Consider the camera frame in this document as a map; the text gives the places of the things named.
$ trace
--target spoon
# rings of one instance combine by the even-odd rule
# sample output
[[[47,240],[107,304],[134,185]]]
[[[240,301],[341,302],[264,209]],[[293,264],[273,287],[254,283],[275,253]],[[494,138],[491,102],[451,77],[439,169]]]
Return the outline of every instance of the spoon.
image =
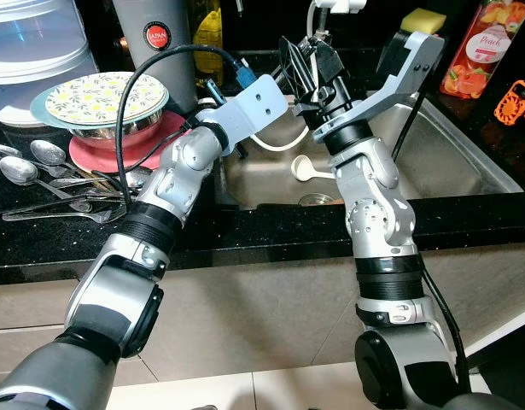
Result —
[[[144,183],[149,179],[152,170],[146,167],[138,167],[132,171],[125,173],[127,186],[130,188],[143,188]],[[105,178],[58,178],[50,181],[50,185],[54,188],[68,188],[69,186],[90,184],[92,182],[106,181]]]
[[[69,167],[74,172],[78,169],[67,162],[67,154],[57,145],[44,141],[43,139],[35,139],[31,142],[31,152],[36,156],[37,160],[43,164],[50,166],[64,165]]]
[[[316,171],[313,167],[312,160],[305,155],[298,155],[292,164],[290,164],[290,170],[301,182],[306,182],[312,178],[327,178],[334,179],[335,176],[332,173],[321,173]]]
[[[16,185],[39,184],[61,199],[71,197],[71,195],[68,195],[66,192],[58,190],[38,179],[38,169],[31,162],[22,158],[15,156],[2,158],[2,160],[0,160],[0,170],[7,179]],[[79,212],[89,212],[91,210],[91,205],[85,202],[72,202],[69,206]]]
[[[21,151],[9,147],[7,145],[1,145],[0,144],[0,160],[2,160],[5,156],[15,156],[17,158],[23,158],[23,154]],[[67,175],[72,175],[73,172],[64,168],[64,167],[48,167],[47,165],[41,164],[40,162],[31,161],[32,164],[36,165],[40,169],[43,169],[45,172],[47,172],[50,176],[54,178],[60,178]]]

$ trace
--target sink basin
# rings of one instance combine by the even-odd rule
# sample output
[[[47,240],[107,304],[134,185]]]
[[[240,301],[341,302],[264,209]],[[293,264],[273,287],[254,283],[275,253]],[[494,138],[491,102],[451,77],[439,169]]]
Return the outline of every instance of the sink basin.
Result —
[[[370,121],[374,135],[389,151],[399,137],[411,107],[397,104]],[[281,146],[295,139],[304,120],[289,110],[258,137]],[[311,133],[293,149],[270,152],[252,139],[243,141],[248,157],[232,154],[220,162],[221,184],[245,208],[260,204],[296,204],[305,195],[321,193],[341,197],[332,179],[297,181],[290,164],[297,155],[307,155],[318,171],[329,172],[329,153],[314,143]],[[397,158],[400,190],[406,199],[521,192],[522,188],[498,168],[434,105],[425,100],[412,123]]]

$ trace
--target fork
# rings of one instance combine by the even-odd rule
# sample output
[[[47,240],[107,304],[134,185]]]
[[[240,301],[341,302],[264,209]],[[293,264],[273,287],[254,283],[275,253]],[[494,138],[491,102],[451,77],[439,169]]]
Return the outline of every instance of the fork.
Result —
[[[64,218],[70,216],[81,216],[84,218],[90,218],[91,220],[94,220],[97,224],[107,224],[109,222],[114,222],[115,220],[121,218],[124,215],[125,207],[118,207],[114,209],[109,209],[107,211],[94,212],[93,214],[88,214],[86,212],[63,212],[58,214],[25,212],[22,214],[3,214],[3,220],[39,220],[44,218]]]

